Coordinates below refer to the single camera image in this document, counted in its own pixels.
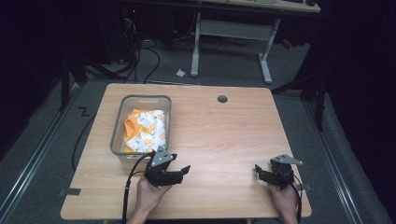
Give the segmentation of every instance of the transparent plastic bin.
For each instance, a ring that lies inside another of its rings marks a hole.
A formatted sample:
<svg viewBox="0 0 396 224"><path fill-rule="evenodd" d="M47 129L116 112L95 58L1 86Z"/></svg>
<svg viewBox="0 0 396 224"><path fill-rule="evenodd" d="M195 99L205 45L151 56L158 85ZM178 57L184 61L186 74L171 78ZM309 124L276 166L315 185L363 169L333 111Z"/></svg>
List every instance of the transparent plastic bin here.
<svg viewBox="0 0 396 224"><path fill-rule="evenodd" d="M165 113L165 135L166 149L169 144L169 127L171 118L172 102L165 95L127 95L120 104L119 114L117 115L113 135L111 137L110 149L118 156L121 162L136 162L145 153L144 152L123 152L126 147L124 136L126 134L124 121L134 109L139 110L162 110Z"/></svg>

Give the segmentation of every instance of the cable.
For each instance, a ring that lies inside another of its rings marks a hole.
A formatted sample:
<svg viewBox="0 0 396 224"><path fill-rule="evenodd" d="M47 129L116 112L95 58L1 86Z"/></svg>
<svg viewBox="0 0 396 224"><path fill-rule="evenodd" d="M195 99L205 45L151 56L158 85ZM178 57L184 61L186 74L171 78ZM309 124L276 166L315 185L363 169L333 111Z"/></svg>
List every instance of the cable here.
<svg viewBox="0 0 396 224"><path fill-rule="evenodd" d="M140 53L140 50L142 49L142 45L140 45L139 46L139 54L138 54L138 56L137 56L137 62L139 63L140 62L140 55L142 55L141 53ZM137 67L134 69L134 84L137 84Z"/></svg>
<svg viewBox="0 0 396 224"><path fill-rule="evenodd" d="M300 179L295 175L294 176L296 179L297 179L297 181L298 181L298 183L299 183L299 185L300 185L300 198L299 198L299 206L298 206L298 208L297 208L297 221L298 221L298 223L300 223L300 220L301 220L301 210L302 210L302 207L303 207L303 202L302 202L302 198L303 198L303 186L301 185L301 181L300 181Z"/></svg>
<svg viewBox="0 0 396 224"><path fill-rule="evenodd" d="M142 173L142 171L139 172L134 172L134 170L136 169L137 165L146 157L152 156L152 152L151 153L146 153L144 154L141 158L139 158L139 160L137 160L137 162L134 164L134 167L131 170L131 173L129 173L128 176L128 180L126 181L125 184L125 191L124 191L124 199L123 199L123 207L122 207L122 224L126 223L126 212L128 210L128 196L129 196L129 187L131 187L131 178L133 175L137 174L137 173Z"/></svg>
<svg viewBox="0 0 396 224"><path fill-rule="evenodd" d="M146 84L146 82L147 82L149 76L151 76L151 74L152 74L152 73L158 68L158 66L160 65L160 55L159 55L157 52L155 52L154 50L152 50L152 49L146 49L146 50L149 50L149 51L155 53L155 54L157 55L157 57L158 57L158 62L157 62L157 65L155 65L154 69L153 69L150 73L148 73L148 75L146 75L146 78L145 78L145 80L143 81L143 84Z"/></svg>
<svg viewBox="0 0 396 224"><path fill-rule="evenodd" d="M128 37L128 32L129 32L129 30L131 29L131 27L134 27L134 29L132 30L132 32L133 32L133 34L135 35L135 34L136 34L136 26L134 25L134 22L131 21L130 19L124 18L124 21L127 21L127 22L128 22L128 25L125 25L125 26L127 26L127 27L125 27L125 31L124 31L123 34L124 34L124 36L125 36L127 46L129 47L129 46L130 46L130 41L129 41L129 37Z"/></svg>
<svg viewBox="0 0 396 224"><path fill-rule="evenodd" d="M228 40L227 38L224 38L224 42L229 43L229 44L234 44L234 45L238 45L238 46L245 46L250 44L250 42L257 42L258 40L255 39L249 39L248 41L246 41L245 43L238 43L232 40Z"/></svg>
<svg viewBox="0 0 396 224"><path fill-rule="evenodd" d="M132 74L133 71L136 74L136 67L137 67L138 63L139 63L139 61L138 61L138 59L136 59L136 56L134 55L134 66L131 68L131 71L128 73L128 75L123 80L123 83L126 83L126 81L128 80L129 76Z"/></svg>
<svg viewBox="0 0 396 224"><path fill-rule="evenodd" d="M185 37L185 38L183 38L183 39L179 39L178 41L175 41L174 44L175 44L175 45L178 45L178 46L181 46L181 47L189 47L189 46L192 46L192 45L195 44L195 41L194 41L194 40L189 41L187 44L180 44L181 41L186 41L186 42L187 42L187 40L188 40L189 38L192 38L192 37L194 37L194 35L187 36L187 37Z"/></svg>
<svg viewBox="0 0 396 224"><path fill-rule="evenodd" d="M218 48L220 48L221 46L222 46L222 44L223 44L223 38L221 38L221 37L217 37L217 36L207 36L206 37L206 40L215 40L216 41L216 39L219 39L219 43L218 43L218 45L217 46L215 46L214 48L206 48L206 47L204 47L201 43L200 43L200 47L202 48L202 49L209 49L209 50L212 50L212 49L218 49Z"/></svg>
<svg viewBox="0 0 396 224"><path fill-rule="evenodd" d="M194 27L196 16L197 16L197 13L195 12L194 17L192 18L192 22L191 22L189 31L185 35L183 35L181 38L175 39L174 41L178 41L178 40L182 40L182 39L190 38L191 36L194 36L194 35L190 35L190 36L188 36L188 35L191 33L192 27Z"/></svg>
<svg viewBox="0 0 396 224"><path fill-rule="evenodd" d="M121 77L121 76L119 76L119 74L127 72L130 69L131 69L131 71L134 70L134 68L137 65L137 62L136 62L135 56L134 56L134 51L136 49L140 48L140 45L141 45L140 39L141 39L141 36L142 36L142 32L138 32L137 31L136 26L134 25L134 23L131 20L129 20L129 19L124 19L124 20L127 21L130 24L130 27L131 26L134 27L134 35L133 35L133 38L132 38L132 40L134 40L134 41L132 41L132 43L128 43L128 47L129 48L128 48L128 52L127 52L127 56L126 56L127 59L130 59L128 64L125 67L121 68L120 70L109 71L108 69L104 68L101 64L96 64L96 63L90 61L89 59L83 58L82 56L78 55L80 57L80 59L85 64L90 65L93 69L95 69L96 71L99 72L98 73L98 72L92 71L90 68L86 67L85 70L86 70L87 73L90 73L90 74L95 75L95 76L105 75L105 76L108 76L108 77L111 77L111 78L114 78L114 79L123 79L124 81L126 81L125 77Z"/></svg>
<svg viewBox="0 0 396 224"><path fill-rule="evenodd" d="M72 154L72 168L73 168L73 172L76 172L76 165L75 165L75 156L76 156L76 150L77 150L77 146L79 141L81 140L82 134L85 132L85 130L88 128L88 125L93 121L93 119L96 117L96 113L92 116L92 118L88 121L88 123L85 125L84 129L81 131L81 133L79 134L78 140L75 144L75 147L73 149L73 154Z"/></svg>

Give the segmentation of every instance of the white desk frame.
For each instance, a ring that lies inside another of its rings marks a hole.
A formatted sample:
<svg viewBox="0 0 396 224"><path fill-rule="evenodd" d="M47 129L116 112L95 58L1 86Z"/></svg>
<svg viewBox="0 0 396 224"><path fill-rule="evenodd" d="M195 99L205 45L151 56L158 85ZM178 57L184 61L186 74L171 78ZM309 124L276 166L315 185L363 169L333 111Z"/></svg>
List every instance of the white desk frame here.
<svg viewBox="0 0 396 224"><path fill-rule="evenodd" d="M262 75L264 76L264 81L267 84L271 84L272 79L268 69L267 57L274 42L279 23L280 19L275 20L273 26L227 21L201 20L201 13L198 12L195 29L194 51L192 54L191 63L191 76L198 76L200 35L218 35L267 41L263 53L259 53L259 60L262 66Z"/></svg>

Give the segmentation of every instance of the table leg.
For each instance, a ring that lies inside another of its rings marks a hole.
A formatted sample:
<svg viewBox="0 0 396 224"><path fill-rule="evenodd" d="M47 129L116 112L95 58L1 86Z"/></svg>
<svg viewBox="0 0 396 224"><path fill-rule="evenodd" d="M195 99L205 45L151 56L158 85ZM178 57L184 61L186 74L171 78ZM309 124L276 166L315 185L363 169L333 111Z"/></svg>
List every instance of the table leg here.
<svg viewBox="0 0 396 224"><path fill-rule="evenodd" d="M201 33L201 12L197 12L197 22L195 25L194 52L192 53L192 63L191 63L191 76L192 77L198 77L200 33Z"/></svg>
<svg viewBox="0 0 396 224"><path fill-rule="evenodd" d="M269 34L269 38L267 41L267 46L265 48L265 51L264 51L264 53L259 53L260 64L262 66L262 75L264 76L264 81L267 84L272 83L270 70L268 69L268 64L267 64L267 57L270 52L271 46L274 42L274 38L275 38L277 27L279 26L279 23L280 23L280 19L276 19L274 22L274 25L272 26L271 33Z"/></svg>

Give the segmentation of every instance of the wooden table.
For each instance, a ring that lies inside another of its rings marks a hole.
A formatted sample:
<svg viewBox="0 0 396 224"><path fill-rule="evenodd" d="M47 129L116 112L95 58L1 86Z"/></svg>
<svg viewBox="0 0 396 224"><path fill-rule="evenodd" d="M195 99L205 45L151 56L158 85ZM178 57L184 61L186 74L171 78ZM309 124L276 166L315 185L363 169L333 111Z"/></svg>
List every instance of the wooden table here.
<svg viewBox="0 0 396 224"><path fill-rule="evenodd" d="M191 165L183 182L165 194L149 218L277 217L271 193L253 169L258 164L269 170L272 157L292 156L268 89L110 84L70 186L81 192L66 196L62 218L121 219L124 186L133 165L121 163L109 144L121 99L128 94L163 94L172 99L168 150L177 159L168 170ZM220 95L228 102L220 103ZM138 178L133 177L128 214L134 208ZM310 214L304 194L302 215Z"/></svg>

